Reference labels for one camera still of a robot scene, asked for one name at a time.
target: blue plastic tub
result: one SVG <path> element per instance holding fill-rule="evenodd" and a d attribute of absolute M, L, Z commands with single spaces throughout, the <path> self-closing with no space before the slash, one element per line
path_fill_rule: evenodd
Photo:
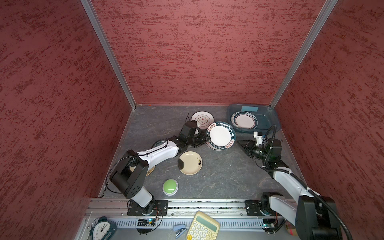
<path fill-rule="evenodd" d="M 253 129 L 245 129 L 235 126 L 231 121 L 231 117 L 234 113 L 240 111 L 252 113 L 257 118 L 257 126 Z M 227 108 L 227 122 L 231 124 L 235 132 L 263 132 L 265 134 L 268 128 L 270 128 L 272 125 L 276 125 L 276 131 L 279 131 L 281 128 L 276 111 L 267 105 L 251 105 L 240 103 L 231 104 Z"/>

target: alarm clock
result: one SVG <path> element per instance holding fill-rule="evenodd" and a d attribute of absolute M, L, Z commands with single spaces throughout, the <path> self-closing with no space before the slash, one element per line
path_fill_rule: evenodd
<path fill-rule="evenodd" d="M 116 232 L 116 229 L 115 223 L 108 221 L 106 217 L 101 217 L 96 225 L 91 228 L 89 235 L 92 240 L 107 240 Z"/>

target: mounting plate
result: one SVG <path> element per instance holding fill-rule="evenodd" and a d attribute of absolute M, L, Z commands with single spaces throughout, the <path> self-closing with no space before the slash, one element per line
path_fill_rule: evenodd
<path fill-rule="evenodd" d="M 155 200 L 155 204 L 153 208 L 155 207 L 161 209 L 163 216 L 166 216 L 168 211 L 168 200 Z M 144 215 L 142 214 L 141 207 L 136 202 L 131 200 L 129 202 L 127 215 L 128 216 L 156 216 L 156 211 L 152 211 L 149 215 Z"/>
<path fill-rule="evenodd" d="M 247 210 L 247 216 L 259 216 L 259 217 L 265 217 L 266 215 L 262 214 L 260 211 L 260 201 L 258 200 L 245 200 L 245 209 Z M 271 215 L 268 216 L 274 216 L 276 214 L 275 211 L 271 212 Z"/>

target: green button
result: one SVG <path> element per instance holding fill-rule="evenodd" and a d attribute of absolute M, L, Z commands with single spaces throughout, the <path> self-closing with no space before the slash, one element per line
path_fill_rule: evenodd
<path fill-rule="evenodd" d="M 168 179 L 163 185 L 163 190 L 166 194 L 172 194 L 177 190 L 177 182 L 174 179 Z"/>

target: red textured wall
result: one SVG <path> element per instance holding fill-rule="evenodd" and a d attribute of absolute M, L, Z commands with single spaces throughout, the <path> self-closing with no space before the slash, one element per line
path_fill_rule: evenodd
<path fill-rule="evenodd" d="M 324 0 L 93 0 L 137 103 L 269 104 Z"/>
<path fill-rule="evenodd" d="M 339 0 L 277 105 L 308 184 L 384 239 L 384 1 Z"/>
<path fill-rule="evenodd" d="M 2 1 L 0 19 L 0 239 L 72 239 L 130 106 L 80 1 Z"/>

